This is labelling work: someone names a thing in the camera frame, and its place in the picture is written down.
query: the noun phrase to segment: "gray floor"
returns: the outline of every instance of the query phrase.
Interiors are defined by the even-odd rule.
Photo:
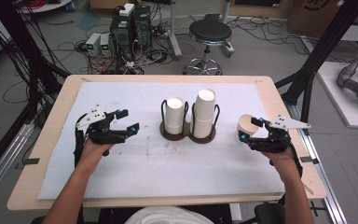
[[[40,13],[37,18],[41,21],[51,23],[60,23],[65,21],[73,21],[64,25],[48,25],[40,23],[40,28],[48,41],[51,49],[71,48],[71,44],[63,44],[64,42],[75,43],[79,40],[86,39],[86,35],[93,32],[105,32],[110,23],[110,15],[90,12],[86,7],[82,7],[76,12],[69,13],[61,9]],[[180,29],[178,34],[186,34],[186,29],[192,21],[191,17],[182,17],[176,20],[177,27]],[[101,24],[88,30],[95,24]],[[250,25],[242,25],[247,31],[240,28],[233,28],[233,37],[231,44],[236,50],[235,53],[228,58],[221,49],[214,49],[212,57],[216,59],[224,69],[224,75],[235,76],[269,76],[274,81],[281,80],[294,72],[307,60],[306,54],[296,52],[305,52],[302,43],[296,38],[288,38],[291,44],[271,44],[266,40],[260,40],[254,35],[264,38],[260,28],[256,30]],[[268,27],[264,26],[264,31],[268,39],[279,37],[272,33],[282,33],[282,36],[288,36],[284,21],[274,22]],[[173,61],[169,64],[153,64],[145,68],[146,74],[158,75],[181,75],[183,67],[187,62],[195,57],[202,55],[204,47],[196,44],[187,35],[179,35],[178,42],[183,52],[183,57],[179,61]],[[353,43],[342,42],[332,53],[328,60],[339,58],[342,62],[347,62],[358,55],[358,48]],[[85,74],[84,68],[86,61],[82,55],[69,51],[54,51],[62,64],[72,74]],[[20,82],[21,79],[16,75],[14,67],[5,55],[0,53],[0,139],[12,124],[14,119],[20,114],[25,103],[21,102],[25,99],[25,88],[23,84],[19,84],[10,88],[12,85]],[[313,144],[316,146],[318,154],[321,158],[324,169],[332,184],[335,194],[345,218],[348,223],[358,223],[358,129],[347,128],[329,99],[323,85],[315,78],[314,88],[312,92],[312,101],[310,108],[310,136]],[[36,139],[38,130],[36,130],[31,139]],[[21,161],[25,149],[32,142],[27,143],[16,162]],[[46,214],[46,211],[32,212],[12,212],[7,210],[6,204],[8,197],[13,190],[21,170],[13,167],[7,173],[0,184],[0,223],[30,223],[34,217]],[[257,203],[242,203],[242,217],[244,219],[252,217],[253,207]],[[323,206],[322,202],[315,202],[317,206]],[[96,220],[98,216],[97,209],[86,209],[85,217],[88,220]],[[319,211],[315,217],[316,223],[330,223],[330,220],[324,211]]]

